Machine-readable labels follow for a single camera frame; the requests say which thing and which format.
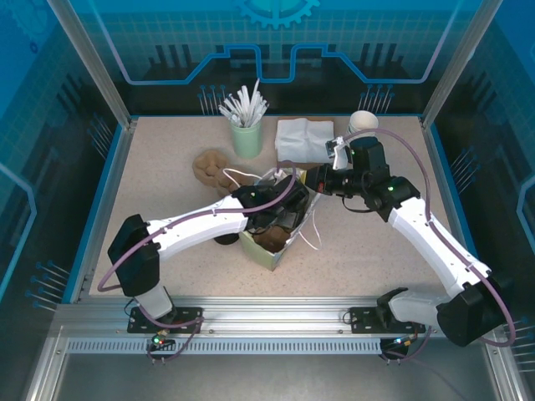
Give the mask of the green white paper bag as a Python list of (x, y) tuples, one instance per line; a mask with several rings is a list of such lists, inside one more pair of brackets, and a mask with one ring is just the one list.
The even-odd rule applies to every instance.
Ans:
[[(289, 168), (282, 168), (277, 170), (272, 168), (263, 175), (255, 175), (257, 180), (254, 184), (263, 183), (278, 183), (286, 177), (289, 177), (291, 170)], [(287, 240), (286, 246), (277, 253), (271, 253), (264, 250), (253, 239), (252, 235), (260, 232), (245, 231), (239, 234), (239, 240), (246, 255), (249, 256), (258, 265), (267, 268), (269, 271), (274, 271), (278, 266), (284, 252), (300, 237), (305, 244), (310, 246), (314, 251), (320, 251), (323, 243), (319, 235), (315, 220), (315, 207), (320, 199), (320, 194), (315, 194), (308, 190), (308, 207), (306, 209), (304, 218), (301, 224), (293, 231), (288, 232), (290, 238)]]

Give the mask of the stack of paper cups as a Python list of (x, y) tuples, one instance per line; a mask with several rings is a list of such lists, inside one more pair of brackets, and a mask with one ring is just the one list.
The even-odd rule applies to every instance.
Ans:
[(371, 131), (371, 129), (377, 129), (378, 127), (378, 118), (373, 113), (359, 110), (351, 114), (347, 134), (356, 134), (357, 137), (375, 137), (375, 132)]

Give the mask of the green straw holder cup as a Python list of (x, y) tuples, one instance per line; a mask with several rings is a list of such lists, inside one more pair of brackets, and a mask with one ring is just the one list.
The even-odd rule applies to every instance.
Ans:
[(262, 122), (247, 128), (231, 125), (233, 149), (242, 159), (254, 159), (262, 151)]

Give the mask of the white wrapped straw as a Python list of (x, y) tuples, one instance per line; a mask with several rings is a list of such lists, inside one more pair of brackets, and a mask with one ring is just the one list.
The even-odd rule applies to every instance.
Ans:
[(242, 127), (242, 121), (241, 121), (240, 115), (236, 111), (229, 110), (222, 105), (219, 105), (218, 109), (219, 109), (219, 112), (223, 116), (225, 116), (231, 124), (233, 124), (234, 126), (238, 128)]
[(263, 100), (255, 109), (255, 112), (253, 114), (253, 120), (252, 120), (252, 126), (259, 123), (260, 119), (264, 116), (267, 109), (269, 107), (269, 103), (266, 100)]
[(225, 98), (224, 104), (229, 114), (229, 120), (237, 127), (243, 127), (241, 105), (231, 97)]
[(242, 121), (242, 127), (247, 126), (249, 120), (249, 106), (250, 106), (250, 96), (248, 93), (248, 88), (246, 85), (243, 85), (238, 91), (237, 96), (239, 98), (240, 104), (240, 119)]
[(257, 103), (259, 100), (259, 92), (258, 92), (258, 85), (259, 85), (260, 79), (257, 79), (253, 91), (252, 91), (252, 97), (250, 98), (248, 110), (247, 110), (247, 120), (246, 120), (246, 126), (250, 127), (252, 125), (253, 115), (255, 114), (255, 109), (257, 107)]

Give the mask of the aluminium mounting rail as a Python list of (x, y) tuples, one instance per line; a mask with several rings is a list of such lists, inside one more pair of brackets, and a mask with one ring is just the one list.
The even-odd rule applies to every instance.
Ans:
[[(350, 336), (342, 322), (351, 307), (374, 307), (375, 297), (174, 297), (178, 307), (201, 307), (205, 338), (330, 338)], [(126, 300), (88, 297), (58, 306), (49, 335), (119, 338), (127, 333)]]

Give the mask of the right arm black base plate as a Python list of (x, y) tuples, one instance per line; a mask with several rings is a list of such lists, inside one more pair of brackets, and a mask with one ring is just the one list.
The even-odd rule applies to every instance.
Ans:
[(353, 334), (423, 334), (426, 331), (419, 323), (397, 320), (382, 323), (374, 307), (351, 307), (349, 319)]

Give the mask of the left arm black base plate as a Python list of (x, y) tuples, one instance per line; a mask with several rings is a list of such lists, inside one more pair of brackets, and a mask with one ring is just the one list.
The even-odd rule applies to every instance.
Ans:
[[(170, 325), (183, 324), (193, 321), (202, 316), (203, 310), (200, 307), (178, 307), (176, 309), (176, 316), (170, 322)], [(186, 334), (192, 333), (196, 327), (195, 323), (185, 327), (168, 328), (171, 334)], [(157, 326), (150, 322), (146, 316), (140, 311), (139, 307), (133, 307), (130, 310), (129, 322), (127, 324), (127, 333), (134, 334), (156, 334), (164, 330), (163, 327)]]

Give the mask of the aluminium frame post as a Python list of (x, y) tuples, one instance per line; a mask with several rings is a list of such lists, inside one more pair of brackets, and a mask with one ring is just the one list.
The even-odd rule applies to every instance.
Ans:
[(431, 129), (431, 125), (434, 123), (458, 79), (461, 77), (462, 72), (475, 53), (477, 46), (481, 42), (502, 2), (503, 0), (481, 0), (480, 7), (475, 12), (460, 44), (453, 53), (445, 72), (424, 109), (421, 116), (423, 130)]
[(132, 117), (103, 60), (69, 0), (46, 0), (119, 125), (132, 131)]

